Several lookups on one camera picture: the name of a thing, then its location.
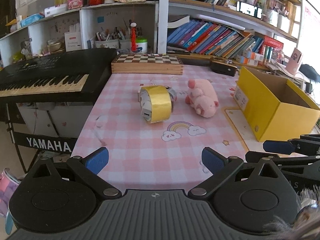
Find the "pink plush pig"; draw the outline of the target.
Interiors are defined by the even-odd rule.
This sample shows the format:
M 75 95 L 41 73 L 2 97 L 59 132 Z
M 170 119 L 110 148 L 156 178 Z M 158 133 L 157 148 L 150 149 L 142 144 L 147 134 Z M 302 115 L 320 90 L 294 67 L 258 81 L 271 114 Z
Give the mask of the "pink plush pig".
M 211 118 L 219 107 L 219 100 L 213 85 L 206 79 L 189 79 L 188 94 L 185 103 L 195 112 L 204 117 Z

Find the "gold tape roll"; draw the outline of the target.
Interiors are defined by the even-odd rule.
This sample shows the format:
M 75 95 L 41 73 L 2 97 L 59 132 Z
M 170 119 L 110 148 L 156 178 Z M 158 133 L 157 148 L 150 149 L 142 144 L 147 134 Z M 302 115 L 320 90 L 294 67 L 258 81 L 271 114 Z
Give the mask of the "gold tape roll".
M 165 86 L 144 86 L 139 93 L 140 102 L 142 99 L 149 99 L 152 104 L 151 121 L 146 121 L 149 124 L 163 122 L 171 116 L 172 101 Z

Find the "white charger cube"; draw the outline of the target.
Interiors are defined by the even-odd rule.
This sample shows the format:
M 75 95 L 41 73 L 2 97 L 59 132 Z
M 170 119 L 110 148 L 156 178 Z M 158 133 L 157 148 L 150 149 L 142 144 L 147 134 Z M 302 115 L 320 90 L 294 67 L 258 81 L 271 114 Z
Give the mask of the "white charger cube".
M 149 99 L 142 99 L 140 102 L 141 106 L 141 116 L 146 120 L 146 121 L 151 121 L 152 118 L 152 104 Z

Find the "yellow cardboard box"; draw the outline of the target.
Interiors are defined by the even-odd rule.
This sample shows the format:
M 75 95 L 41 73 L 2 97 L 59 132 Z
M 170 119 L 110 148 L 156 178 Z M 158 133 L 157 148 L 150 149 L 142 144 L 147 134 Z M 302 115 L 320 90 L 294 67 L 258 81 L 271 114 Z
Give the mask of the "yellow cardboard box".
M 234 100 L 257 141 L 289 140 L 308 134 L 319 119 L 319 107 L 285 77 L 242 68 Z

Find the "black cap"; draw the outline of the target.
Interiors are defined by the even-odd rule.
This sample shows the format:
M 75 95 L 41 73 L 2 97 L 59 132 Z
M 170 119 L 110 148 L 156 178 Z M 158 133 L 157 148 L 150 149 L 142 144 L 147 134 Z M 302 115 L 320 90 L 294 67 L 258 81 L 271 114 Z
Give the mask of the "black cap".
M 302 64 L 299 71 L 303 73 L 308 79 L 320 83 L 320 75 L 312 66 L 308 64 Z

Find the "pink checkered tablecloth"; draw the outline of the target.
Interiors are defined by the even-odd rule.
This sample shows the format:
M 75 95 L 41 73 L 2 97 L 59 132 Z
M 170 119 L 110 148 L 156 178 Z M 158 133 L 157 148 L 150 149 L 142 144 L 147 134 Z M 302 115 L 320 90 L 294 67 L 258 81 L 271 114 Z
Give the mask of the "pink checkered tablecloth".
M 197 115 L 185 103 L 191 78 L 207 79 L 217 92 L 219 107 L 212 118 Z M 168 120 L 150 124 L 141 116 L 141 85 L 169 86 L 176 91 Z M 201 161 L 203 148 L 240 158 L 248 151 L 263 150 L 233 99 L 235 87 L 236 77 L 198 66 L 185 66 L 182 75 L 113 74 L 93 106 L 73 154 L 85 157 L 106 147 L 109 161 L 99 175 L 120 191 L 188 191 L 210 176 Z

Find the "pink cup holder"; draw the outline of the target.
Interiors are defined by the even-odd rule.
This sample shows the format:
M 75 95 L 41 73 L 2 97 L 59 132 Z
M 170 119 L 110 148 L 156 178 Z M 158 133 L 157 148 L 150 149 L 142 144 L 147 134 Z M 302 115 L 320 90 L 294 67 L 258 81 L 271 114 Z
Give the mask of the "pink cup holder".
M 291 54 L 291 57 L 287 63 L 286 70 L 291 74 L 295 75 L 302 64 L 303 54 L 300 50 L 295 48 Z

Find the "black Yamaha keyboard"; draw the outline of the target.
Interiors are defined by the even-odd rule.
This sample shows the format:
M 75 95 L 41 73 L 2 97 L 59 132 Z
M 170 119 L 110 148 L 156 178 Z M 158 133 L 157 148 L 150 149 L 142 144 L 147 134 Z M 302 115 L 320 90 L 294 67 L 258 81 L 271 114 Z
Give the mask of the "black Yamaha keyboard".
M 1 103 L 96 102 L 117 51 L 96 48 L 37 57 L 1 70 Z

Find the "black brown device case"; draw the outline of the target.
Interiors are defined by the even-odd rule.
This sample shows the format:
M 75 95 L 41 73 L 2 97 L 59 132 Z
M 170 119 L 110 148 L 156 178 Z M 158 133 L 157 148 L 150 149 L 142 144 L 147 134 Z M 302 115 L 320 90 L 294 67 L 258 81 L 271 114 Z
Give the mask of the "black brown device case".
M 212 57 L 209 64 L 210 70 L 227 76 L 235 77 L 238 67 L 232 60 L 218 59 Z

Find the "orange white medicine box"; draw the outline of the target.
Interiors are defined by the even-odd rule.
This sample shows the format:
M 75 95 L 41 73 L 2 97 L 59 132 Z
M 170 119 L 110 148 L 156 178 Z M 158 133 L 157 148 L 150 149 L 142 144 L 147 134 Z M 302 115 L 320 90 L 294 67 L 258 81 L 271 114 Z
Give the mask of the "orange white medicine box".
M 252 59 L 252 60 L 257 60 L 257 61 L 263 61 L 264 59 L 264 56 L 259 54 L 259 53 L 254 53 L 252 51 L 249 51 L 249 50 L 245 50 L 242 55 L 245 57 L 245 58 L 248 58 L 248 59 Z

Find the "wooden chess board box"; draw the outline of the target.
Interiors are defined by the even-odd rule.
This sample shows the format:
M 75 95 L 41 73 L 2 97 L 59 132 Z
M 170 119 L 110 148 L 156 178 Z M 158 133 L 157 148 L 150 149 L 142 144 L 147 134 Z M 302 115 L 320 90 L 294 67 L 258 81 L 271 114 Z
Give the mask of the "wooden chess board box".
M 113 74 L 183 74 L 183 62 L 167 54 L 123 54 L 112 61 L 111 68 Z

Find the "red tassel ornament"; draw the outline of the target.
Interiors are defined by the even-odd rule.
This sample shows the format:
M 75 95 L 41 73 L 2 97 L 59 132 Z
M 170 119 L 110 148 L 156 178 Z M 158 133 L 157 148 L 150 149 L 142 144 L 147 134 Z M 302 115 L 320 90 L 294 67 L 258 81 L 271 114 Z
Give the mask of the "red tassel ornament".
M 135 22 L 132 22 L 132 23 L 130 24 L 130 30 L 131 30 L 131 35 L 130 35 L 130 37 L 131 37 L 131 51 L 132 51 L 133 53 L 135 53 L 136 50 L 137 50 L 137 45 L 136 45 L 136 26 L 137 26 L 137 24 L 136 24 Z

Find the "white green lidded jar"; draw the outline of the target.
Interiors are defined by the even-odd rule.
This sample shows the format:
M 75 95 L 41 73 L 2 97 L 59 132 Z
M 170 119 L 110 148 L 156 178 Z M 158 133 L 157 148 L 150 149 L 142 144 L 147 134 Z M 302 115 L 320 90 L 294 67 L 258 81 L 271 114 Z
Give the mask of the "white green lidded jar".
M 148 40 L 144 37 L 137 37 L 135 53 L 146 54 L 147 52 L 148 52 Z

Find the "white bookshelf unit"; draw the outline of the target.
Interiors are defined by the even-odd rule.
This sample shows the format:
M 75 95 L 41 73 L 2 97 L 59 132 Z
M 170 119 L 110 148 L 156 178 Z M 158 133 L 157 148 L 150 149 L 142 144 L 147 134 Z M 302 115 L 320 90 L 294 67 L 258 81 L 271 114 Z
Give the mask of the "white bookshelf unit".
M 190 0 L 159 0 L 144 3 L 109 3 L 67 10 L 43 18 L 31 25 L 20 28 L 1 37 L 1 59 L 4 66 L 13 62 L 13 55 L 21 47 L 21 42 L 30 40 L 30 51 L 39 56 L 49 39 L 63 36 L 71 24 L 80 24 L 80 44 L 88 48 L 101 26 L 108 29 L 126 25 L 128 20 L 137 23 L 148 40 L 151 51 L 164 53 L 167 48 L 168 17 L 189 15 L 192 18 L 221 23 L 238 30 L 251 30 L 270 37 L 281 36 L 291 42 L 298 42 L 294 36 L 262 20 L 219 5 Z

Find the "phone on shelf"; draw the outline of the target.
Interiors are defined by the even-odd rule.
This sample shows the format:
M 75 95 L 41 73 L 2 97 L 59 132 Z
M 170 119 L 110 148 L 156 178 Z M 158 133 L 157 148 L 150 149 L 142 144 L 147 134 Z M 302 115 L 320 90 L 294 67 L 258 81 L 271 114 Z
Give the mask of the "phone on shelf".
M 263 10 L 261 8 L 245 2 L 237 1 L 236 11 L 242 12 L 243 14 L 255 17 L 260 20 L 263 18 Z

